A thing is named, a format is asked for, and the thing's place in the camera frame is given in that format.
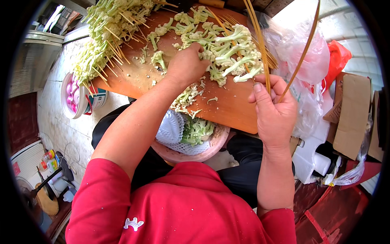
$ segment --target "black pants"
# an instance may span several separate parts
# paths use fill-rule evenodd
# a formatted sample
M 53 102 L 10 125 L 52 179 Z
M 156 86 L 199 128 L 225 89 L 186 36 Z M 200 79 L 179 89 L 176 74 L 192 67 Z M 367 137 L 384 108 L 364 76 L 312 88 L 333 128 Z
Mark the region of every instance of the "black pants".
M 95 149 L 111 123 L 130 104 L 121 106 L 103 117 L 92 133 Z M 259 177 L 263 143 L 261 140 L 238 134 L 227 143 L 227 151 L 239 162 L 239 166 L 218 170 L 223 183 L 252 208 L 257 207 L 257 179 Z M 138 164 L 131 181 L 131 191 L 165 176 L 173 167 L 168 165 L 151 147 Z

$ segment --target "person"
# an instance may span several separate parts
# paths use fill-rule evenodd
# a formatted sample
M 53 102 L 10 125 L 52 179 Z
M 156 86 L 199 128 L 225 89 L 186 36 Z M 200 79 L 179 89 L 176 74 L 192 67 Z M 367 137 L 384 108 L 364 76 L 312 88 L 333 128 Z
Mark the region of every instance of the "person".
M 210 65 L 199 60 L 202 51 L 198 43 L 179 51 L 155 87 L 97 124 L 68 244 L 296 243 L 289 140 L 297 105 L 289 91 L 274 104 L 286 88 L 282 78 L 270 76 L 270 96 L 264 75 L 255 77 L 248 102 L 256 103 L 261 140 L 239 134 L 227 143 L 239 166 L 171 167 L 150 148 L 172 101 Z

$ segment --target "plastic bucket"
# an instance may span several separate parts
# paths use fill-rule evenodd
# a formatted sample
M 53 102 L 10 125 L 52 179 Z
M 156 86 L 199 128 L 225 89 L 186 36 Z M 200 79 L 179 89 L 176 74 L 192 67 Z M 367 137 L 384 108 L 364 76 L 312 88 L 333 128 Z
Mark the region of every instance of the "plastic bucket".
M 91 115 L 93 110 L 103 107 L 107 101 L 108 91 L 95 88 L 96 95 L 94 94 L 94 97 L 92 97 L 85 86 L 80 86 L 80 100 L 76 113 L 68 107 L 66 103 L 66 86 L 69 84 L 69 82 L 71 82 L 72 75 L 72 73 L 66 74 L 61 85 L 61 107 L 65 116 L 69 119 L 77 119 L 82 114 Z

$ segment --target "wooden cutting board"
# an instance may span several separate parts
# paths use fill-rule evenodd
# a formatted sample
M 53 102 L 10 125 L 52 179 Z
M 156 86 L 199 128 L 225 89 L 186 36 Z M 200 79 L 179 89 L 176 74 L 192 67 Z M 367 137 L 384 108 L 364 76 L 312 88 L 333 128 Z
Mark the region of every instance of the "wooden cutting board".
M 247 17 L 242 14 L 228 9 L 217 9 L 211 7 L 211 10 L 217 15 L 229 14 L 239 23 L 246 25 Z M 167 23 L 169 18 L 173 17 L 174 15 L 175 14 L 173 12 L 165 11 L 163 9 L 159 10 L 158 12 L 152 12 L 149 18 L 153 21 L 147 21 L 147 25 L 150 26 L 150 28 L 142 25 L 141 31 L 147 35 L 151 31 L 154 31 L 154 28 L 159 24 L 162 25 Z M 207 21 L 218 24 L 217 21 L 213 18 L 208 18 Z M 201 26 L 202 25 L 200 24 L 198 30 L 203 31 Z M 162 79 L 161 72 L 157 71 L 154 66 L 150 64 L 150 57 L 154 53 L 151 43 L 148 44 L 148 48 L 150 49 L 150 56 L 146 58 L 145 64 L 140 64 L 139 60 L 133 59 L 133 57 L 141 57 L 142 52 L 140 48 L 144 47 L 146 42 L 145 44 L 141 44 L 134 40 L 130 40 L 127 43 L 132 46 L 133 49 L 126 45 L 122 45 L 121 49 L 126 58 L 131 62 L 131 65 L 122 59 L 124 62 L 123 66 L 120 66 L 123 70 L 122 72 L 118 68 L 118 64 L 116 64 L 113 70 L 116 72 L 118 77 L 116 77 L 107 67 L 104 69 L 108 75 L 107 79 L 110 87 L 107 87 L 100 77 L 96 77 L 92 80 L 92 82 L 95 87 L 132 98 L 139 98 L 149 89 L 152 89 L 152 80 L 156 80 L 158 82 Z M 178 50 L 172 46 L 173 43 L 182 43 L 180 36 L 177 36 L 174 31 L 166 33 L 161 37 L 161 40 L 158 43 L 158 50 L 164 51 L 163 58 L 165 60 L 166 66 L 168 66 L 171 58 L 178 52 Z M 206 88 L 202 97 L 205 99 L 197 96 L 197 101 L 192 106 L 189 106 L 188 110 L 197 111 L 199 109 L 203 109 L 200 113 L 197 114 L 197 117 L 239 129 L 251 134 L 256 134 L 257 117 L 255 112 L 255 105 L 249 104 L 247 102 L 247 98 L 252 91 L 252 80 L 234 83 L 234 76 L 228 75 L 225 88 L 219 88 L 216 81 L 210 81 L 209 72 L 205 72 L 204 76 L 206 76 Z M 214 97 L 218 97 L 218 101 L 211 101 L 207 105 L 207 101 Z

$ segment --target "plastic bag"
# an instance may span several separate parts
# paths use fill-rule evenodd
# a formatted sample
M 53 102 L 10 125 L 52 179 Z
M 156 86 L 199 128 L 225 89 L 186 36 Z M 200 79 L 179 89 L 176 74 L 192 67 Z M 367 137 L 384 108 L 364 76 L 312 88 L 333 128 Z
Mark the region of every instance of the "plastic bag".
M 372 127 L 372 117 L 371 117 L 371 113 L 369 113 L 363 142 L 362 145 L 360 146 L 358 156 L 356 157 L 356 160 L 359 161 L 359 163 L 354 169 L 351 169 L 350 171 L 345 172 L 341 176 L 335 178 L 332 181 L 334 185 L 351 185 L 358 182 L 362 177 L 364 173 L 364 161 L 367 158 L 368 148 L 370 146 L 371 127 Z
M 263 25 L 264 40 L 279 64 L 272 73 L 289 82 L 305 48 L 314 17 L 293 29 L 287 29 L 269 16 L 262 15 L 261 19 L 267 22 L 267 25 Z M 298 117 L 292 132 L 295 137 L 305 139 L 312 135 L 322 118 L 321 81 L 328 73 L 329 59 L 329 48 L 317 26 L 301 68 L 290 86 L 291 93 L 298 101 Z
M 351 52 L 335 40 L 328 43 L 328 48 L 330 52 L 329 70 L 322 81 L 322 88 L 325 88 L 325 90 L 329 89 L 336 76 L 344 69 L 348 60 L 352 58 Z

